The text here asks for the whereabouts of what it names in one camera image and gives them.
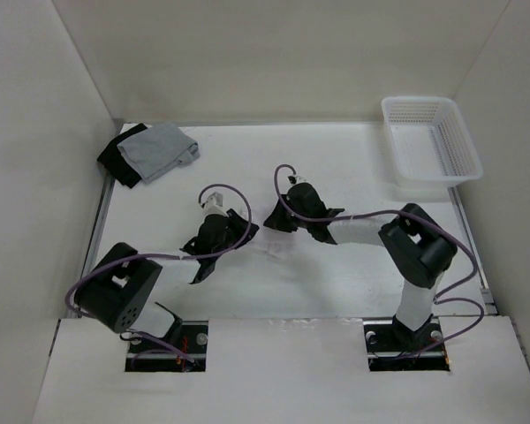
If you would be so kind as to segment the white tank top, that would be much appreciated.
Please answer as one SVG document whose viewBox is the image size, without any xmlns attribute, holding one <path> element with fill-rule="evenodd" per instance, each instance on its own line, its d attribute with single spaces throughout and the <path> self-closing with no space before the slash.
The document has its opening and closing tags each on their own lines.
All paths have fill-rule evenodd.
<svg viewBox="0 0 530 424">
<path fill-rule="evenodd" d="M 254 261 L 310 261 L 314 254 L 309 251 L 302 230 L 283 232 L 259 223 L 254 238 L 240 249 L 239 263 L 249 265 Z"/>
</svg>

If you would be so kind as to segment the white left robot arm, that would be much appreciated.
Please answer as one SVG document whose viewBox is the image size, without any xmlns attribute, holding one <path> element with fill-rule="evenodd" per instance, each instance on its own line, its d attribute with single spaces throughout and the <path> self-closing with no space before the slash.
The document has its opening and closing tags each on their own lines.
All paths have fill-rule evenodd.
<svg viewBox="0 0 530 424">
<path fill-rule="evenodd" d="M 215 270 L 223 251 L 251 241 L 259 226 L 230 208 L 225 213 L 209 213 L 198 233 L 181 248 L 192 258 L 191 284 L 199 284 Z M 74 303 L 116 333 L 130 329 L 140 318 L 163 267 L 148 258 L 136 258 L 138 251 L 124 242 L 115 244 L 97 265 L 116 265 L 99 273 L 76 289 Z"/>
</svg>

